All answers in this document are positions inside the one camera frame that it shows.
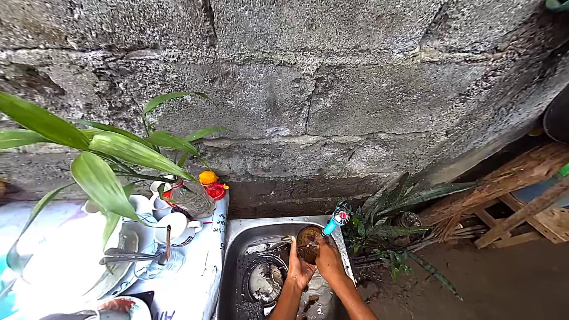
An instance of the blue faucet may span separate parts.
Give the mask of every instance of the blue faucet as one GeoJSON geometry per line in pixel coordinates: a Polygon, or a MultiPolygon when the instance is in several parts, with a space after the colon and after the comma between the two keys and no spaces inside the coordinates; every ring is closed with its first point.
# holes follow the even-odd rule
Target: blue faucet
{"type": "Polygon", "coordinates": [[[322,230],[322,235],[329,236],[332,234],[332,231],[334,231],[336,226],[348,223],[348,220],[350,219],[350,212],[352,212],[352,205],[347,200],[338,201],[328,225],[326,225],[324,230],[322,230]]]}

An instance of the sink basin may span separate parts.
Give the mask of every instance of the sink basin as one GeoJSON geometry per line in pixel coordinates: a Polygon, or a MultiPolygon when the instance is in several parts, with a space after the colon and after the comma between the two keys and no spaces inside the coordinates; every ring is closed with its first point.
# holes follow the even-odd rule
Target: sink basin
{"type": "MultiPolygon", "coordinates": [[[[259,297],[251,285],[252,274],[259,264],[270,264],[273,275],[284,281],[288,270],[290,244],[282,241],[287,235],[297,235],[308,226],[324,228],[329,215],[293,218],[228,220],[226,252],[221,275],[221,289],[217,304],[219,320],[263,318],[274,307],[275,301],[259,297]]],[[[338,249],[346,274],[353,281],[344,239],[339,228],[331,234],[330,243],[338,249]]],[[[328,282],[316,271],[302,294],[297,319],[347,319],[348,315],[328,282]]]]}

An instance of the white cup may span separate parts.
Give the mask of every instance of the white cup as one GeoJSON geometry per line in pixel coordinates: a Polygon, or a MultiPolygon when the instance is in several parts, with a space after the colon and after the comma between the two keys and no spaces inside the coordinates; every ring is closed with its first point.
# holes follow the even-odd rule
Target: white cup
{"type": "Polygon", "coordinates": [[[172,207],[170,207],[166,201],[160,199],[158,193],[152,195],[150,198],[150,203],[152,204],[152,215],[156,218],[157,221],[160,221],[160,219],[172,212],[172,207]]]}
{"type": "Polygon", "coordinates": [[[203,225],[199,221],[189,221],[181,212],[172,212],[164,216],[154,229],[154,238],[160,242],[166,242],[166,228],[170,225],[170,245],[182,247],[192,241],[196,233],[200,232],[203,225]]]}

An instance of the dirt ground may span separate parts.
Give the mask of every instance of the dirt ground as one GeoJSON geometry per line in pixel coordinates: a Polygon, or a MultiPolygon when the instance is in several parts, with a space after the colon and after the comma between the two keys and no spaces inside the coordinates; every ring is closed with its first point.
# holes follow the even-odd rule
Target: dirt ground
{"type": "Polygon", "coordinates": [[[415,262],[414,273],[388,274],[359,287],[380,320],[567,319],[569,244],[536,240],[478,250],[470,243],[431,245],[418,252],[443,273],[455,298],[415,262]]]}

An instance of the concrete wall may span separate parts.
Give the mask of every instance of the concrete wall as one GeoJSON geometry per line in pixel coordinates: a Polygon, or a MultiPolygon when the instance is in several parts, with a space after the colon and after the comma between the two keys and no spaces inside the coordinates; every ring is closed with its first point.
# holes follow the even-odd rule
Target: concrete wall
{"type": "MultiPolygon", "coordinates": [[[[475,165],[569,82],[568,40],[538,0],[4,0],[0,90],[139,134],[153,96],[207,92],[156,128],[232,129],[199,148],[234,210],[295,214],[475,165]]],[[[13,150],[0,174],[38,198],[70,178],[69,151],[13,150]]]]}

